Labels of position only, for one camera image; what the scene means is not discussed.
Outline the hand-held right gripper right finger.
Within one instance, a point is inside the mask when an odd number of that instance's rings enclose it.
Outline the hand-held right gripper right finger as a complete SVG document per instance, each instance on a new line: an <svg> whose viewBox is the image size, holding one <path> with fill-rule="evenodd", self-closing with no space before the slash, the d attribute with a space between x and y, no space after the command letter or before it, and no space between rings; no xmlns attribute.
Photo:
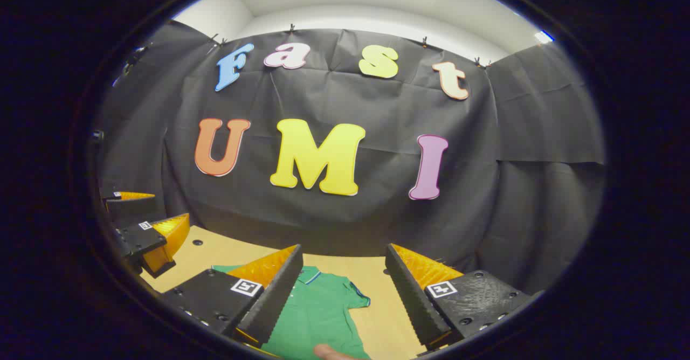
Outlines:
<svg viewBox="0 0 690 360"><path fill-rule="evenodd" d="M394 243L386 247L386 269L428 352L483 333L537 300L488 273L461 273Z"/></svg>

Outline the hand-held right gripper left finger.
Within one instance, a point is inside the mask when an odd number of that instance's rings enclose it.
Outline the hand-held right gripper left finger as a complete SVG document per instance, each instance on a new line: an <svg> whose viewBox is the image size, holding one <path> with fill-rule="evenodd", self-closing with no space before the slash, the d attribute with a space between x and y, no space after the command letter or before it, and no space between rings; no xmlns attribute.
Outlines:
<svg viewBox="0 0 690 360"><path fill-rule="evenodd" d="M229 272L206 269L163 292L160 299L202 329L261 350L302 268L297 244Z"/></svg>

